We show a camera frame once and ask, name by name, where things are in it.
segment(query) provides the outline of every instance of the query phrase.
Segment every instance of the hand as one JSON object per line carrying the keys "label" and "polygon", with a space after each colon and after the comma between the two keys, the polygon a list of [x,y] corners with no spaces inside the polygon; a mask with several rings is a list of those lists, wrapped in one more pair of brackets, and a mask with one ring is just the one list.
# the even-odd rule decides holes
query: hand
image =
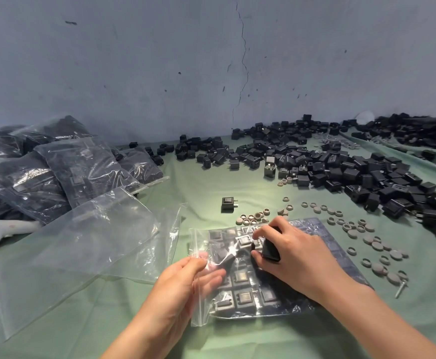
{"label": "hand", "polygon": [[206,259],[186,257],[170,265],[124,332],[102,358],[164,358],[183,335],[201,297],[214,291],[226,275],[210,272]]}
{"label": "hand", "polygon": [[257,265],[316,302],[323,304],[330,289],[356,283],[343,271],[319,236],[304,233],[283,217],[276,217],[269,225],[254,231],[253,239],[259,237],[274,243],[281,260],[271,262],[252,251]]}

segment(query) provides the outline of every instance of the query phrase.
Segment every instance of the green tablecloth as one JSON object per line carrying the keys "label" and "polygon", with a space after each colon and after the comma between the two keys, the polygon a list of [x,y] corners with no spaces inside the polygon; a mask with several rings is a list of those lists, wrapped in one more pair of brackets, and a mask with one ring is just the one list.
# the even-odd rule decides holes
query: green tablecloth
{"label": "green tablecloth", "polygon": [[[247,137],[238,141],[223,138],[231,148],[250,143]],[[412,172],[425,181],[436,183],[436,165],[400,153],[382,145],[358,141],[363,148],[351,155],[369,157],[373,151],[401,158],[412,165]],[[320,144],[308,141],[308,149]],[[341,226],[328,230],[343,248],[354,246],[358,255],[351,257],[374,286],[377,293],[410,324],[436,343],[436,239],[410,216],[393,222],[379,212],[367,213],[345,194],[331,194],[325,189],[298,189],[296,186],[278,187],[263,177],[263,163],[250,170],[241,163],[239,171],[230,171],[228,163],[209,170],[195,160],[180,162],[174,154],[164,156],[162,166],[171,180],[153,187],[139,199],[149,208],[175,202],[187,202],[188,210],[181,226],[175,260],[188,253],[190,228],[213,229],[233,226],[240,214],[252,214],[269,208],[272,215],[285,206],[288,196],[295,206],[290,219],[316,214],[302,208],[301,202],[325,204],[344,211],[347,221],[366,219],[376,227],[376,235],[393,248],[405,249],[410,258],[392,262],[390,271],[400,269],[410,277],[409,287],[398,300],[396,287],[385,278],[375,276],[359,265],[366,257],[376,261],[380,256],[361,240],[351,240]],[[234,214],[221,214],[221,198],[233,196],[239,200]],[[319,217],[326,221],[327,213]],[[7,245],[0,249],[13,249]],[[0,344],[3,358],[96,358],[133,318],[146,298],[151,285],[128,279],[99,277],[85,289],[69,297],[10,340]],[[324,310],[315,314],[237,321],[211,321],[201,328],[189,328],[173,349],[172,358],[361,358],[366,354],[354,338]]]}

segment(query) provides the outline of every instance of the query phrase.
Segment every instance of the screw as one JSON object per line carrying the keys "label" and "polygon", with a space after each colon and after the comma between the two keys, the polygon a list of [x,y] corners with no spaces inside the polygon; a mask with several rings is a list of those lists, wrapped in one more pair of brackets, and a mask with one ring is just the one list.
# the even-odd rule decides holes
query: screw
{"label": "screw", "polygon": [[400,287],[399,287],[399,289],[398,289],[398,292],[396,292],[396,295],[394,296],[394,298],[395,299],[397,299],[400,295],[401,295],[401,292],[402,292],[402,290],[404,289],[404,287],[407,285],[408,283],[406,282],[406,281],[401,281],[401,285],[400,285]]}

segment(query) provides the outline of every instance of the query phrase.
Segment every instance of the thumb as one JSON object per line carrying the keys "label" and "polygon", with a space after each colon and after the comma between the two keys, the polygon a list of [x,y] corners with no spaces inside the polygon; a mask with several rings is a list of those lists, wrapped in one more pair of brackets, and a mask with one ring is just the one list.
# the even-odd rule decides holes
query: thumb
{"label": "thumb", "polygon": [[251,251],[251,255],[253,256],[254,260],[256,261],[256,264],[259,268],[265,270],[266,272],[271,273],[272,275],[275,275],[275,272],[277,270],[277,264],[271,263],[267,259],[264,259],[262,254],[258,251]]}
{"label": "thumb", "polygon": [[202,271],[207,264],[206,259],[192,258],[179,272],[179,276],[188,284],[192,284],[198,272]]}

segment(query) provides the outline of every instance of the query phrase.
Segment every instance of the wall crack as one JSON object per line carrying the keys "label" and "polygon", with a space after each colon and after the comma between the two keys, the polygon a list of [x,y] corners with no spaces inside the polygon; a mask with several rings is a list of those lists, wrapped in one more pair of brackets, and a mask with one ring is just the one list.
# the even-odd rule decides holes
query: wall crack
{"label": "wall crack", "polygon": [[241,64],[244,65],[245,70],[246,70],[246,82],[245,82],[243,88],[241,89],[241,91],[239,92],[239,101],[238,101],[238,104],[233,108],[233,112],[232,112],[232,115],[233,115],[233,124],[235,123],[235,108],[237,108],[239,106],[239,104],[241,103],[241,93],[245,90],[246,84],[248,83],[248,80],[249,80],[249,77],[250,77],[250,72],[248,72],[248,68],[246,68],[246,65],[244,63],[245,55],[246,55],[246,50],[247,50],[246,49],[246,39],[243,37],[243,32],[245,30],[245,24],[243,22],[243,19],[241,18],[241,14],[239,13],[239,11],[238,11],[238,16],[239,16],[239,20],[241,21],[241,25],[242,25],[242,27],[241,27],[241,38],[243,39],[243,41],[245,43],[245,52],[243,53],[243,57],[241,59]]}

